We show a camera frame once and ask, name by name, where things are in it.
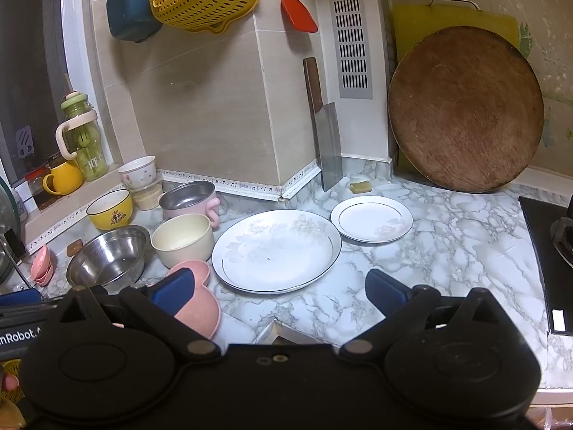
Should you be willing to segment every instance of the small white plate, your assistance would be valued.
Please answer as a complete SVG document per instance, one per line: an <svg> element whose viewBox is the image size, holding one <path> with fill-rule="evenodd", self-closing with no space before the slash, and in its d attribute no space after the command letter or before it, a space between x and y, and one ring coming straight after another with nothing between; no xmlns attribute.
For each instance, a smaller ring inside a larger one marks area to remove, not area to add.
<svg viewBox="0 0 573 430"><path fill-rule="evenodd" d="M249 216L225 231L215 244L212 261L229 286L274 295L316 281L341 248L339 232L322 216L273 210Z"/></svg>
<svg viewBox="0 0 573 430"><path fill-rule="evenodd" d="M365 195L340 202L330 215L340 233L360 242L395 241L412 228L412 213L400 202Z"/></svg>

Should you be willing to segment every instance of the cream bowl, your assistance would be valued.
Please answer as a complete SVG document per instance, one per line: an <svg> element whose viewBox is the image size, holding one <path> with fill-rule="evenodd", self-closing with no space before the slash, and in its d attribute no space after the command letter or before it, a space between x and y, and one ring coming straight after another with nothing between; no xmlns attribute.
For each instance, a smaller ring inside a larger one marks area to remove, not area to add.
<svg viewBox="0 0 573 430"><path fill-rule="evenodd" d="M149 186L155 181L157 174L155 156L149 155L132 160L119 167L117 172L120 174L121 179L128 189L136 190Z"/></svg>
<svg viewBox="0 0 573 430"><path fill-rule="evenodd" d="M163 265L172 268L186 260L207 261L215 238L207 216L190 213L161 224L151 237L151 245Z"/></svg>

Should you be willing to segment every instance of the black gas stove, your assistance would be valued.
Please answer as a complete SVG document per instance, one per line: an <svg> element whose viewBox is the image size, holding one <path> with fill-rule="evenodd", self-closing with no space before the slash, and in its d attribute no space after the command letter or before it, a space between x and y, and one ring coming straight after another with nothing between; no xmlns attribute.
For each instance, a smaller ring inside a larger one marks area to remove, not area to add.
<svg viewBox="0 0 573 430"><path fill-rule="evenodd" d="M519 202L539 264L549 330L573 336L573 198L568 208L527 197Z"/></svg>

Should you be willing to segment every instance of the soap bar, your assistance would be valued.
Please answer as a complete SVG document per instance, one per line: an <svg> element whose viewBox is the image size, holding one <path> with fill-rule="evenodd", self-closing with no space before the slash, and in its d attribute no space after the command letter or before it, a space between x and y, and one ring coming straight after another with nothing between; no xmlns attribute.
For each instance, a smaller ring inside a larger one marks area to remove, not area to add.
<svg viewBox="0 0 573 430"><path fill-rule="evenodd" d="M66 255L68 257L73 257L76 255L80 249L84 246L84 243L81 242L81 239L72 242L68 247L66 247Z"/></svg>
<svg viewBox="0 0 573 430"><path fill-rule="evenodd" d="M370 181L362 181L360 183L350 183L350 190L353 194L362 194L363 192L370 192L372 190L372 184Z"/></svg>

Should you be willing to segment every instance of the gold rim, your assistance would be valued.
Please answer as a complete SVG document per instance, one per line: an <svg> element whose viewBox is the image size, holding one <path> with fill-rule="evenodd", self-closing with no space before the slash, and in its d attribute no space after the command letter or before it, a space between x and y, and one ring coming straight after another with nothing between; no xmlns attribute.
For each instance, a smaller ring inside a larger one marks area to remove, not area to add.
<svg viewBox="0 0 573 430"><path fill-rule="evenodd" d="M127 195L125 196L125 199L123 199L123 200L120 201L120 202L117 202L115 205L112 205L112 206L111 206L110 208L108 208L108 209L99 211L99 212L97 212L97 213L90 213L90 208L92 208L92 205L96 204L98 200L100 200L100 199L102 199L102 198L104 198L104 197L107 197L108 195L113 194L114 192L121 192L121 191L127 191ZM108 192L107 194L102 195L101 197L99 197L99 198L97 198L96 200L94 200L94 201L90 204L90 206L88 207L88 209L85 211L85 213L86 213L86 215L89 215L89 216L101 215L102 213L105 213L106 211L110 211L112 208L117 207L118 205L123 204L125 201L127 201L128 197L129 197L130 195L131 195L131 194L130 194L130 192L129 192L127 189L118 189L118 190L116 190L116 191Z"/></svg>

